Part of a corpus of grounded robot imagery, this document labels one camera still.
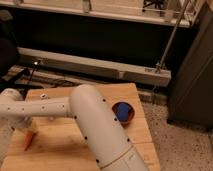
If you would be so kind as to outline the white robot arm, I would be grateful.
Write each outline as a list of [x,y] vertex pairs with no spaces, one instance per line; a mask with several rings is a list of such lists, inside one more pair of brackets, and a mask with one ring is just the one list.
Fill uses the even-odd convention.
[[24,128],[32,117],[74,118],[101,171],[149,171],[100,91],[83,84],[67,97],[24,101],[15,89],[0,93],[0,117]]

